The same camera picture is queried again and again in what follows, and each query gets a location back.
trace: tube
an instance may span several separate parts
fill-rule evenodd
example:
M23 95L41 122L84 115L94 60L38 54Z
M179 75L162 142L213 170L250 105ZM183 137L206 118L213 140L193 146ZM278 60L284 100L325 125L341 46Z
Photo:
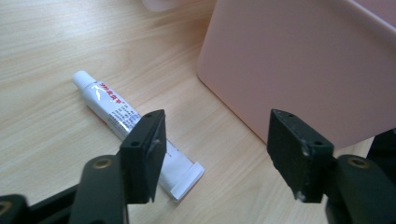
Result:
M88 107L123 141L141 116L106 83L96 81L87 72L76 72L73 81ZM202 177L205 168L199 162L192 163L171 142L167 141L166 147L159 182L179 201Z

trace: black plastic part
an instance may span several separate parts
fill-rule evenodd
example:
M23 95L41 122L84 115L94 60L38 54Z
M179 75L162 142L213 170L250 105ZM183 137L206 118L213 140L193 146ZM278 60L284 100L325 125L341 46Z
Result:
M339 157L337 185L352 223L396 223L396 188L375 162L352 155Z
M165 114L163 110L143 116L122 142L121 170L127 203L154 201L163 158L166 153Z
M331 200L328 200L326 203L326 218L329 224L353 223L344 202L334 203Z
M127 215L119 158L101 156L87 162L69 223L121 224L128 221Z
M31 206L34 223L67 223L77 186L73 186Z
M367 159L374 161L396 188L396 129L374 138Z
M331 142L295 115L273 109L267 150L295 198L321 202L325 169L333 160Z
M19 194L0 197L0 223L26 224L29 221L29 209L26 199Z

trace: screw hole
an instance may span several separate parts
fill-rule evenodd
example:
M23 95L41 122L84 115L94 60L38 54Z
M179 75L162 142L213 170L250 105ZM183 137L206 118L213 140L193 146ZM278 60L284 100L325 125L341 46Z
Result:
M138 147L139 145L140 145L139 142L132 142L132 143L131 143L131 146L133 146L133 147Z
M95 220L95 221L91 222L91 224L106 224L106 222L103 220Z

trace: light wood surface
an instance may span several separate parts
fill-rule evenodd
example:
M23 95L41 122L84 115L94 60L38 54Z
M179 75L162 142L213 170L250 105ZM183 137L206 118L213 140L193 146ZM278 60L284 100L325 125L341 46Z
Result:
M265 144L197 77L213 0L163 13L139 0L0 2L0 194L37 203L79 181L120 140L84 105L86 70L141 114L163 108L167 136L205 174L175 203L130 205L131 223L327 223L294 201ZM372 140L337 152L365 155Z

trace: glue tube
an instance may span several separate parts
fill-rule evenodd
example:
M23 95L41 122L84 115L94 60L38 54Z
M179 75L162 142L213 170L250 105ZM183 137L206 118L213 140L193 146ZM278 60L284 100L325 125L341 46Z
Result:
M96 81L87 72L76 72L73 81L88 107L123 141L141 116L106 83ZM199 162L192 163L171 142L166 142L166 148L159 182L179 201L198 182L205 169Z

